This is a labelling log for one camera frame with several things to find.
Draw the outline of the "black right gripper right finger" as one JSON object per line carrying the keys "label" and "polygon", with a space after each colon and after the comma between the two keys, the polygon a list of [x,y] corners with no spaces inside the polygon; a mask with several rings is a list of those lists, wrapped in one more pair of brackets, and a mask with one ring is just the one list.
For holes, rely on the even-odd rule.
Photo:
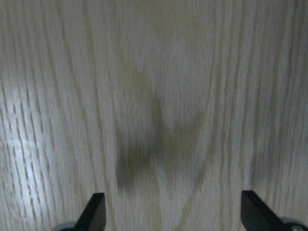
{"label": "black right gripper right finger", "polygon": [[306,231],[307,225],[278,217],[253,191],[241,192],[241,222],[247,231]]}

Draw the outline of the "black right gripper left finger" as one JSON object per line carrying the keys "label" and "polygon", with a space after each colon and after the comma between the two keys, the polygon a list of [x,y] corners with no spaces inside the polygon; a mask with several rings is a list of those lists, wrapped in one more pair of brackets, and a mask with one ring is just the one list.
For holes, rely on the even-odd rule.
{"label": "black right gripper left finger", "polygon": [[77,221],[59,224],[54,231],[104,231],[106,227],[105,194],[94,193]]}

